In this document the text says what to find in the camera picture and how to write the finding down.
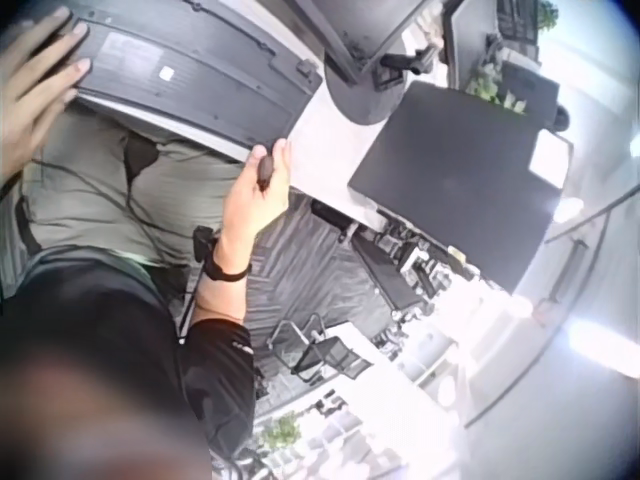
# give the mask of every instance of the hand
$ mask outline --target hand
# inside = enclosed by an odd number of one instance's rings
[[[42,77],[57,65],[87,35],[88,27],[79,23],[36,57],[29,56],[60,29],[71,12],[61,7],[35,27],[22,34],[0,56],[2,75],[2,157],[0,185],[19,172],[41,148],[54,120],[75,98],[73,89],[89,71],[88,59],[66,67],[56,75]]]
[[[269,187],[258,187],[258,164],[267,149],[256,146],[224,202],[222,233],[216,263],[227,273],[238,273],[249,263],[260,231],[289,207],[291,143],[280,139],[273,147],[273,176]]]

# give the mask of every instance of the wrist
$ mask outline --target wrist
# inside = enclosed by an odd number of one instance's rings
[[[242,273],[251,262],[253,242],[253,238],[234,238],[223,229],[213,251],[213,260],[226,274]]]

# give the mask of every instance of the office desk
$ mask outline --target office desk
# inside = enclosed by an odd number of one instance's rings
[[[313,60],[319,67],[319,73],[324,76],[321,60],[264,7],[253,0],[223,0],[223,3],[268,31],[301,58]],[[403,35],[407,51],[425,46],[418,44],[414,38],[419,37],[412,35],[410,30]],[[434,69],[433,74],[423,75],[421,81],[435,82],[437,75],[438,70]],[[247,157],[248,151],[243,147],[162,115],[88,95],[84,95],[84,98],[160,126],[239,161],[244,161]],[[380,231],[385,219],[376,212],[375,203],[351,191],[347,183],[384,123],[363,127],[350,122],[338,111],[329,95],[326,82],[323,83],[290,135],[294,145],[292,185],[354,220]]]

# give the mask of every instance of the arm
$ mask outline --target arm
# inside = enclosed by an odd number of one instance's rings
[[[267,155],[262,146],[251,152],[247,164],[225,199],[220,240],[213,258],[225,273],[244,272],[260,231],[289,205],[291,144],[278,140],[273,147],[274,172],[267,190],[258,188],[258,164]],[[196,291],[192,324],[222,319],[244,323],[247,313],[247,279],[214,282],[203,276]]]
[[[68,22],[71,12],[61,8],[22,34],[0,56],[2,152],[0,187],[31,160],[41,148],[54,120],[75,98],[77,83],[91,66],[89,60],[68,66],[49,79],[42,77],[86,37],[84,23],[29,59],[51,35]]]

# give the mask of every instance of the person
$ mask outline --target person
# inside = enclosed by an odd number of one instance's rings
[[[90,61],[46,76],[88,35],[87,26],[33,55],[70,16],[60,8],[0,57],[2,183],[28,164],[40,168],[23,180],[39,250],[2,304],[0,477],[211,478],[209,451],[231,458],[252,432],[247,274],[257,235],[288,207],[291,145],[281,139],[273,147],[264,192],[257,186],[264,146],[231,174],[235,166],[197,147],[165,142],[162,165],[141,174],[138,190],[127,185],[126,129],[67,108]],[[181,174],[193,165],[195,173]],[[178,180],[162,177],[168,168]],[[188,229],[214,226],[215,217],[203,213],[207,172],[221,169],[231,186],[220,234],[181,341],[149,268],[191,258]],[[149,202],[165,188],[173,209]]]

